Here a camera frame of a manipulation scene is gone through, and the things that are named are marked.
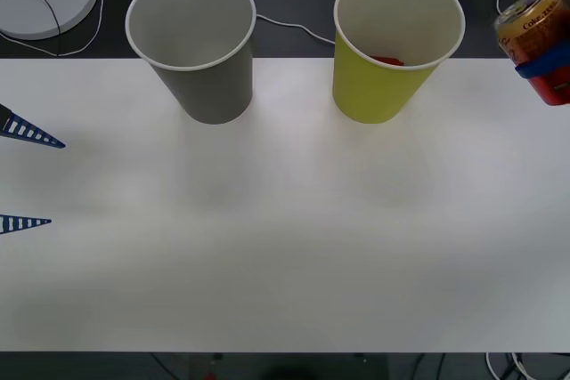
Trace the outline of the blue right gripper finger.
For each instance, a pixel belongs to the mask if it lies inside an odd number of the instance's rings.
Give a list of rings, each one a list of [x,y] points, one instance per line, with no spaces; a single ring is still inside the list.
[[[516,72],[524,79],[542,77],[557,69],[569,66],[569,42],[559,43],[533,61],[516,66]]]

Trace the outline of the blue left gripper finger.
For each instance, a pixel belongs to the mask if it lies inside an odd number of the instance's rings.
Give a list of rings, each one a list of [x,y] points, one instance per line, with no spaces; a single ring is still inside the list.
[[[45,218],[32,218],[25,216],[2,214],[0,221],[0,227],[1,227],[0,234],[3,235],[16,231],[32,229],[49,224],[51,222],[52,221],[50,219],[45,219]]]
[[[42,128],[30,123],[4,105],[1,105],[1,135],[19,141],[63,149],[66,144],[58,140]]]

